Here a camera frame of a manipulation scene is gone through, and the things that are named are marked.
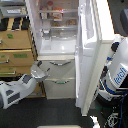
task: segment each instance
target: drawer handle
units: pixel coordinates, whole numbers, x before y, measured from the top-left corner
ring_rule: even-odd
[[[8,73],[0,73],[0,75],[15,75],[16,71],[14,72],[8,72]]]
[[[51,64],[54,64],[54,65],[57,65],[57,66],[64,66],[64,65],[66,65],[66,64],[71,63],[71,61],[65,62],[65,63],[63,63],[63,64],[57,64],[57,63],[55,63],[54,61],[50,61],[50,63],[51,63]]]
[[[66,83],[68,83],[68,82],[70,82],[69,80],[65,80],[65,81],[63,81],[63,82],[61,82],[61,81],[52,81],[52,82],[54,82],[54,83],[56,83],[56,84],[66,84]]]
[[[4,64],[4,63],[8,63],[8,62],[9,62],[9,59],[7,59],[7,61],[0,62],[0,64]]]

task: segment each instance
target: cabinet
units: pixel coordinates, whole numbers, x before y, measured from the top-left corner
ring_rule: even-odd
[[[11,31],[13,22],[10,18],[7,30],[0,31],[0,77],[30,74],[34,63],[30,30]]]

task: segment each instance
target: refrigerator door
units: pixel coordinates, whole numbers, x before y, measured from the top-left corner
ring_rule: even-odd
[[[86,116],[114,40],[114,31],[107,0],[80,0],[78,10],[76,106]]]

